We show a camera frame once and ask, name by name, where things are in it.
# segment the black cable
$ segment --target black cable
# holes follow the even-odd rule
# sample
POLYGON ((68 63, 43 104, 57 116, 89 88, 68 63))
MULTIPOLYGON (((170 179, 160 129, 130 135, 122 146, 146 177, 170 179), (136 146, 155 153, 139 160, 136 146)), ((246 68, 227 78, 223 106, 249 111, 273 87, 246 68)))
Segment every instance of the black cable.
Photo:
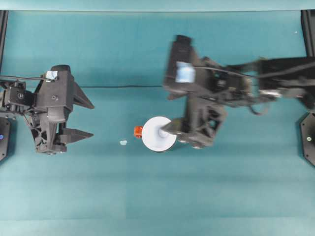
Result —
POLYGON ((228 74, 233 74, 233 75, 238 75, 238 76, 246 76, 246 77, 253 77, 256 78, 256 76, 254 75, 246 75, 240 72, 235 72, 235 71, 231 71, 231 70, 224 70, 224 69, 219 69, 216 67, 210 67, 210 66, 194 66, 194 68, 198 68, 198 69, 206 69, 206 70, 215 70, 215 71, 220 71, 220 72, 225 72, 228 74))
POLYGON ((310 62, 310 63, 306 63, 306 64, 302 64, 302 65, 297 65, 297 66, 291 67, 289 69, 281 70, 281 71, 261 74, 261 75, 258 75, 258 76, 247 75, 247 74, 243 74, 243 73, 236 72, 236 71, 219 69, 219 68, 210 67, 210 66, 194 66, 194 68, 214 70, 214 71, 225 72, 225 73, 228 73, 228 74, 234 74, 234 75, 238 75, 238 76, 245 76, 245 77, 252 77, 252 78, 263 79, 263 78, 272 77, 272 76, 280 76, 280 75, 291 74, 291 73, 294 73, 294 72, 297 72, 297 71, 300 71, 300 70, 305 70, 305 69, 308 69, 308 68, 312 68, 314 66, 315 66, 315 61, 310 62))
POLYGON ((162 85, 121 85, 121 86, 81 86, 85 89, 101 88, 101 89, 125 89, 125 88, 161 88, 162 85))
POLYGON ((262 116, 268 113, 269 110, 269 103, 265 103, 265 107, 263 108, 263 110, 261 112, 258 112, 254 109, 254 107, 252 107, 252 105, 249 105, 248 108, 250 109, 250 111, 256 115, 256 116, 262 116))
POLYGON ((17 79, 17 80, 47 80, 50 82, 55 81, 55 80, 43 78, 43 77, 19 77, 19 76, 12 76, 12 75, 0 75, 0 78, 17 79))

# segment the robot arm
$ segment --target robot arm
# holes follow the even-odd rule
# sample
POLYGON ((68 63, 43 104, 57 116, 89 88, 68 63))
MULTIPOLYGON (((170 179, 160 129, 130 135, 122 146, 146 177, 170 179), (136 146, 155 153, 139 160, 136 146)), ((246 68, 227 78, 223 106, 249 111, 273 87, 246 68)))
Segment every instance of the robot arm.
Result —
POLYGON ((225 120, 224 106, 268 104, 277 98, 297 98, 315 110, 315 58, 260 59, 241 65, 221 66, 200 59, 191 39, 178 35, 173 42, 163 86, 169 99, 186 96, 184 117, 172 120, 162 130, 195 148, 211 146, 225 120), (257 81, 258 91, 252 89, 257 81))
POLYGON ((54 66, 42 78, 34 92, 26 90, 25 82, 1 80, 0 116, 23 116, 31 130, 36 152, 62 153, 66 151, 66 144, 93 135, 66 127, 73 104, 89 109, 94 106, 74 81, 70 66, 54 66))

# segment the orange object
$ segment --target orange object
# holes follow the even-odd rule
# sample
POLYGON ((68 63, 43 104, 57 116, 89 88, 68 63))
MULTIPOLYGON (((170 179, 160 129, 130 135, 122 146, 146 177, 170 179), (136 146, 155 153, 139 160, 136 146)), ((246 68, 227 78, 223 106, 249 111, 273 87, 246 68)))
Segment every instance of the orange object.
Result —
POLYGON ((141 139, 142 138, 142 126, 136 126, 133 129, 133 135, 138 138, 141 139))

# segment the small white object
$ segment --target small white object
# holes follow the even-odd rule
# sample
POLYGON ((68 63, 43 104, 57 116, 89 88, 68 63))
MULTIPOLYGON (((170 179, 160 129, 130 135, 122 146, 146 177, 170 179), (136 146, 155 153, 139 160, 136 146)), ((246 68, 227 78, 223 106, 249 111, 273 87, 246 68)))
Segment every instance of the small white object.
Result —
POLYGON ((153 117, 142 128, 142 141, 144 145, 157 152, 170 149, 176 142, 176 135, 161 130, 161 127, 171 122, 166 117, 153 117))
POLYGON ((192 64, 178 61, 176 62, 178 67, 176 73, 176 83, 193 83, 195 81, 196 71, 192 64))
POLYGON ((128 142, 127 142, 127 140, 121 140, 119 143, 122 146, 126 146, 128 142))
POLYGON ((51 80, 54 80, 56 77, 58 76, 58 71, 47 71, 46 72, 46 78, 47 79, 51 79, 51 80))

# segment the teal mat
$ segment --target teal mat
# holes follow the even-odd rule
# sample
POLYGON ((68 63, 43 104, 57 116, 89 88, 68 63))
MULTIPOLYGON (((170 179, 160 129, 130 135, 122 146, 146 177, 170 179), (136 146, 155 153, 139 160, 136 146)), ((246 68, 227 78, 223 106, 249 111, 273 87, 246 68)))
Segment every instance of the teal mat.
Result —
MULTIPOLYGON (((176 33, 221 63, 305 55, 298 11, 11 12, 2 73, 37 75, 69 63, 83 86, 161 84, 176 33)), ((167 101, 162 88, 84 92, 95 110, 75 107, 68 127, 94 136, 67 153, 35 154, 23 120, 13 123, 11 153, 0 163, 0 235, 314 235, 315 168, 300 150, 298 101, 280 99, 262 117, 227 108, 213 147, 176 143, 155 153, 133 127, 180 117, 183 99, 167 101)))
POLYGON ((313 9, 313 0, 1 0, 0 9, 28 11, 204 12, 313 9))

